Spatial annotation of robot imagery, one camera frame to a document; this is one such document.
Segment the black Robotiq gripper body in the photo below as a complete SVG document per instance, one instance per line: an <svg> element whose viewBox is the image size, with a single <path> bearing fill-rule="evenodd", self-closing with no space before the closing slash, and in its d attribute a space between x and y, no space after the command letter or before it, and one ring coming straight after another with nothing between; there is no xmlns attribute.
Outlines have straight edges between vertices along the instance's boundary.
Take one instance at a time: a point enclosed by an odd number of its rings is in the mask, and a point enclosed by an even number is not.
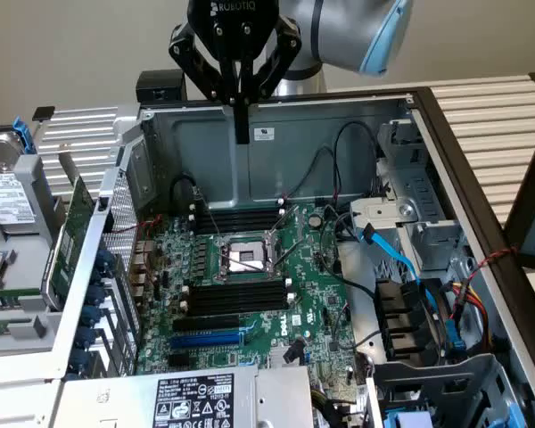
<svg viewBox="0 0 535 428"><path fill-rule="evenodd" d="M187 19L210 55L255 60L263 51L279 17L278 1L190 1Z"/></svg>

